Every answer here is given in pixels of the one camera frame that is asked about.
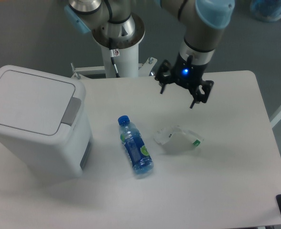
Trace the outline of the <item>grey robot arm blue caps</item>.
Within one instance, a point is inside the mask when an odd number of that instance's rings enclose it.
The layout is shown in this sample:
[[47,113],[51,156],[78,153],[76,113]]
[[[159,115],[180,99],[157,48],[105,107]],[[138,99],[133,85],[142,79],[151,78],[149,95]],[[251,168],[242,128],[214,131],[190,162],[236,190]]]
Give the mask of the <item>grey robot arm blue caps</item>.
[[230,23],[235,1],[161,0],[159,5],[183,24],[186,32],[175,64],[164,60],[155,80],[161,92],[172,83],[188,90],[193,97],[191,106],[206,103],[214,82],[202,77]]

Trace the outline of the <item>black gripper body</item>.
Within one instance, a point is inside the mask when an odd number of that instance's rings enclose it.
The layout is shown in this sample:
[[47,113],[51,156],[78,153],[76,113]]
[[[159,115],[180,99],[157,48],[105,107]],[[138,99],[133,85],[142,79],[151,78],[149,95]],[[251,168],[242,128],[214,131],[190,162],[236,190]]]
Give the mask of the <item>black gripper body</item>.
[[205,71],[205,64],[195,65],[192,62],[188,62],[178,54],[176,62],[171,68],[174,82],[185,89],[198,88],[201,85],[202,76]]

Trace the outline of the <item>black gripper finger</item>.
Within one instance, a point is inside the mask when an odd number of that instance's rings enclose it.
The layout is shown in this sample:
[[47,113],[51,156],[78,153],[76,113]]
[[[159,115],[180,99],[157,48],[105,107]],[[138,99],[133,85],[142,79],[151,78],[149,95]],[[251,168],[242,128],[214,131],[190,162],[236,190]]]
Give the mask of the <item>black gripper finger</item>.
[[190,109],[192,109],[195,104],[199,104],[199,103],[205,104],[209,98],[213,86],[214,86],[214,81],[211,80],[201,79],[198,82],[194,83],[189,89],[189,92],[193,97],[193,101],[190,105]]
[[160,94],[163,94],[166,85],[174,83],[174,77],[171,70],[171,63],[168,60],[164,60],[155,74],[154,79],[159,82],[161,87]]

